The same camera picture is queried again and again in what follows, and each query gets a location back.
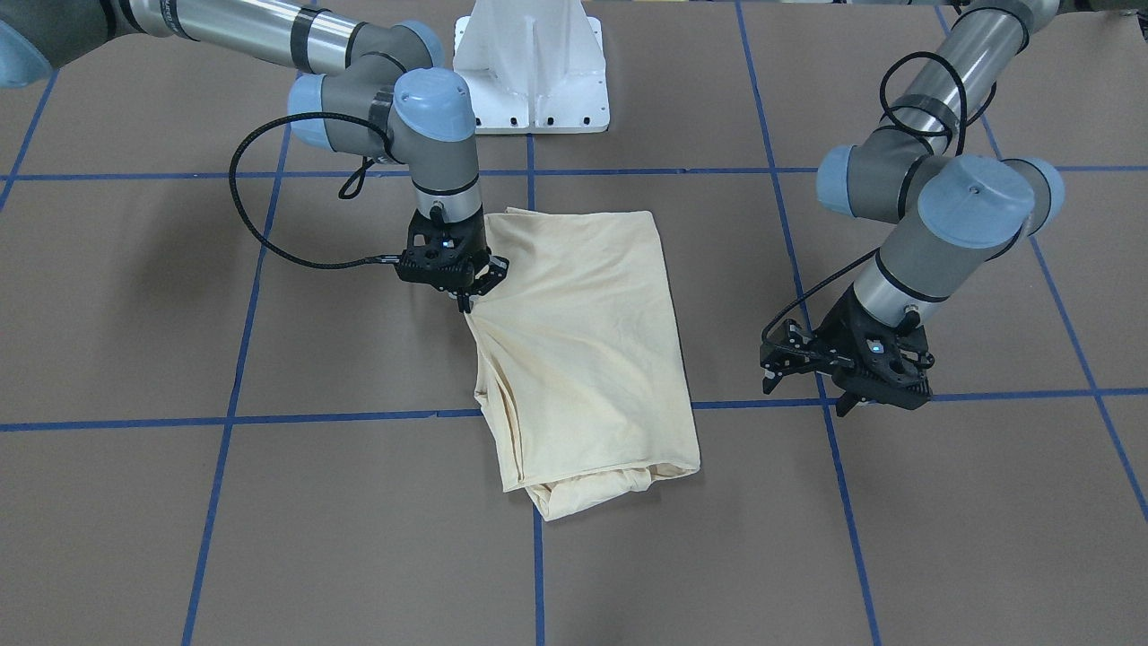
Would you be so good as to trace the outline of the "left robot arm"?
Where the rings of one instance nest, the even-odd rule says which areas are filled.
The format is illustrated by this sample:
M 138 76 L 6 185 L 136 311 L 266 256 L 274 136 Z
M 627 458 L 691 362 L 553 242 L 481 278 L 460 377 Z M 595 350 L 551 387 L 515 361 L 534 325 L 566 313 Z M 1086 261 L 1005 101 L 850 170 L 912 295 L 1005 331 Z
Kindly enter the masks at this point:
M 853 262 L 858 277 L 819 327 L 804 330 L 786 310 L 767 324 L 765 394 L 783 378 L 816 372 L 840 388 L 840 417 L 874 402 L 915 410 L 931 399 L 926 320 L 1065 203 L 1065 182 L 1050 163 L 965 148 L 996 78 L 1057 14 L 1057 1 L 971 3 L 939 48 L 906 56 L 922 68 L 900 98 L 889 100 L 879 86 L 883 114 L 864 143 L 828 151 L 815 179 L 821 205 L 892 231 Z

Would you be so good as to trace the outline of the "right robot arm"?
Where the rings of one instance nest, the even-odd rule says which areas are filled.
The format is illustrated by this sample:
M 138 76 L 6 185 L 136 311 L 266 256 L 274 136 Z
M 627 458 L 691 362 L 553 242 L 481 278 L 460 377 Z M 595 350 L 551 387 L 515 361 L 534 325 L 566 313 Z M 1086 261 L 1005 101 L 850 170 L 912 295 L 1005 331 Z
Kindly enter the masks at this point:
M 442 44 L 422 23 L 385 28 L 288 1 L 3 1 L 1 30 L 5 87 L 40 81 L 127 34 L 176 36 L 294 69 L 290 112 L 239 143 L 230 189 L 247 148 L 290 124 L 304 143 L 360 158 L 340 199 L 356 197 L 373 165 L 410 172 L 417 205 L 404 249 L 358 266 L 391 265 L 402 281 L 447 291 L 463 312 L 509 273 L 484 241 L 467 81 L 444 67 Z

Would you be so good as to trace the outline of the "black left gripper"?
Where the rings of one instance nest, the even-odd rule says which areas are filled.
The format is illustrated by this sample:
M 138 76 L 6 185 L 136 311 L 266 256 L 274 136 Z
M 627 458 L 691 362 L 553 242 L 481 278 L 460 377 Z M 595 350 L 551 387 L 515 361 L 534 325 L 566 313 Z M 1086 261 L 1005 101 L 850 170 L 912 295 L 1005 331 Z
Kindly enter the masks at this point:
M 843 389 L 835 400 L 836 417 L 846 417 L 858 405 L 874 402 L 915 410 L 931 400 L 926 372 L 934 367 L 934 356 L 929 352 L 926 330 L 915 312 L 903 316 L 898 326 L 885 326 L 862 308 L 850 287 L 814 336 L 798 322 L 779 322 L 778 327 L 762 330 L 763 394 L 774 392 L 783 378 L 815 371 L 822 360 L 813 347 L 815 342 L 830 357 L 823 372 Z

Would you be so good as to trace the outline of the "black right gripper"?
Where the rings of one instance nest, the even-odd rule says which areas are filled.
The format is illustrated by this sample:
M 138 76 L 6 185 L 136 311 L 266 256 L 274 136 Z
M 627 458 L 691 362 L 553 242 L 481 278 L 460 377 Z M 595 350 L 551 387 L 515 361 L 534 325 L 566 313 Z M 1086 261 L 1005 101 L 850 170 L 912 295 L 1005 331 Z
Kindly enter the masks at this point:
M 484 241 L 483 213 L 443 224 L 419 212 L 411 218 L 406 247 L 398 262 L 401 281 L 458 291 L 460 311 L 472 312 L 476 297 L 492 291 L 507 274 L 509 259 L 491 257 Z

